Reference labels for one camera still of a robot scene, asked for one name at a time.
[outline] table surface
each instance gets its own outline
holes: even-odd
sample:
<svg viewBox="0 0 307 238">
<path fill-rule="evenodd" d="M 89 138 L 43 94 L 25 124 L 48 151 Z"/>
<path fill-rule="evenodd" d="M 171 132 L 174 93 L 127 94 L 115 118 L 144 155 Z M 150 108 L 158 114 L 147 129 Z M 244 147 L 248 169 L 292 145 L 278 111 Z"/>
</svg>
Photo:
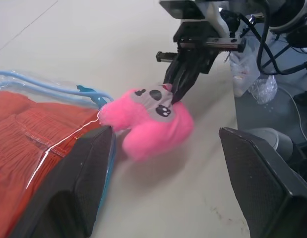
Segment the table surface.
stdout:
<svg viewBox="0 0 307 238">
<path fill-rule="evenodd" d="M 1 14 L 0 69 L 92 86 L 114 98 L 162 82 L 168 64 L 155 55 L 176 49 L 179 21 L 157 0 L 0 0 L 0 12 L 9 13 Z M 249 237 L 218 137 L 220 127 L 237 125 L 225 57 L 183 100 L 196 123 L 184 145 L 144 163 L 119 150 L 93 238 Z"/>
</svg>

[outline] stuffed animal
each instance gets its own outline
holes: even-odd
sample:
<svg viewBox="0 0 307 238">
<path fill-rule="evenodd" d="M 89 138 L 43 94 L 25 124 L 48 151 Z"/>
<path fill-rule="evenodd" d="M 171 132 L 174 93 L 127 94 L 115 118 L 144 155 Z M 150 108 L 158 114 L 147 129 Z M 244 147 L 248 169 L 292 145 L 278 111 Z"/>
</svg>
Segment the stuffed animal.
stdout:
<svg viewBox="0 0 307 238">
<path fill-rule="evenodd" d="M 100 109 L 101 125 L 110 125 L 115 132 L 130 129 L 123 149 L 131 158 L 140 161 L 167 152 L 193 131 L 193 119 L 185 105 L 171 104 L 171 88 L 164 84 L 131 90 Z"/>
</svg>

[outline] plush toy face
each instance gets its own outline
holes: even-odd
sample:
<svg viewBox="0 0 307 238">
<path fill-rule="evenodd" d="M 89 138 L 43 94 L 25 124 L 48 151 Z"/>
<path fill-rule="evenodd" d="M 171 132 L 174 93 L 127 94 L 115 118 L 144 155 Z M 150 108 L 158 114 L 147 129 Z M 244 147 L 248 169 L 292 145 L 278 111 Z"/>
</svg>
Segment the plush toy face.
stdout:
<svg viewBox="0 0 307 238">
<path fill-rule="evenodd" d="M 156 121 L 171 122 L 175 117 L 170 84 L 138 90 L 130 97 L 135 103 L 143 105 L 150 117 Z"/>
</svg>

